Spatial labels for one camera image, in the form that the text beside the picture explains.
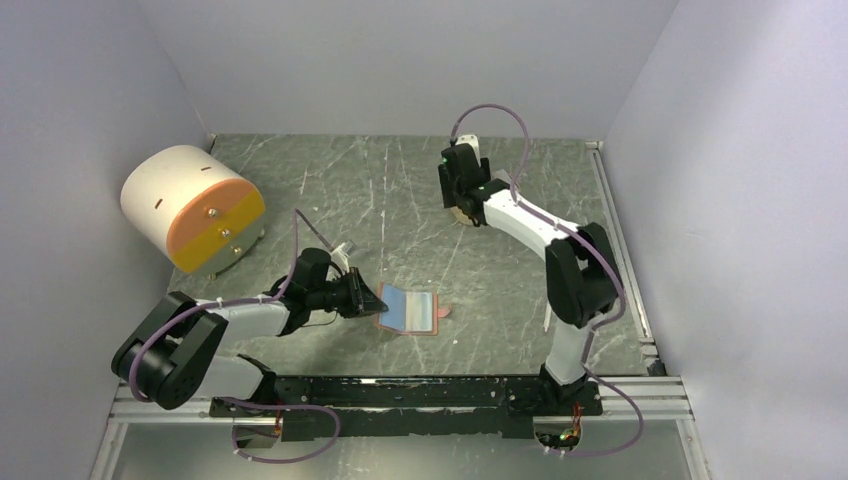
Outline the tan leather card holder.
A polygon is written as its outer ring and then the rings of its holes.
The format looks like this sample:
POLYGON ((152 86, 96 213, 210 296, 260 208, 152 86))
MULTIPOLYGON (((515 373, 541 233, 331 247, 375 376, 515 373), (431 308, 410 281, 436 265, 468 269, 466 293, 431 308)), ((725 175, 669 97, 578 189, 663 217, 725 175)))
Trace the tan leather card holder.
POLYGON ((439 321, 452 311, 431 291, 407 291, 383 283, 378 297, 388 310, 376 316, 376 326, 398 335, 435 336, 439 321))

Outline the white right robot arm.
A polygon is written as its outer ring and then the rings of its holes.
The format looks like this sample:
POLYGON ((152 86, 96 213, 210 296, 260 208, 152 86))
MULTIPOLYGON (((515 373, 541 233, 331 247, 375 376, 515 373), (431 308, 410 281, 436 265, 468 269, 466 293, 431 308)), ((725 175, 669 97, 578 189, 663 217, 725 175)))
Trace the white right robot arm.
POLYGON ((556 323, 540 371, 546 382, 539 398, 548 412, 565 413, 587 378, 591 324, 613 309, 623 292, 606 230, 560 219, 513 191, 479 156, 474 135, 452 140, 441 156, 443 205, 458 209, 474 226, 508 234, 544 260, 547 304, 556 323))

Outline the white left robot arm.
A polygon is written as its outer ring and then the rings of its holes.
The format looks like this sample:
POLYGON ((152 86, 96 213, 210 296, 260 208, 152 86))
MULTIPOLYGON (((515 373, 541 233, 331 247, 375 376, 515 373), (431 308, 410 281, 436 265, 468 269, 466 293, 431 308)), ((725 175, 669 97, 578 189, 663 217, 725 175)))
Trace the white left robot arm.
POLYGON ((389 307, 365 283, 320 248, 306 248, 268 291, 232 300, 196 300, 181 291, 161 298, 115 352, 111 371, 133 396, 173 410, 195 396, 232 398, 261 416, 280 404, 277 375, 244 354, 224 355, 242 340, 281 337, 315 311, 363 318, 389 307))

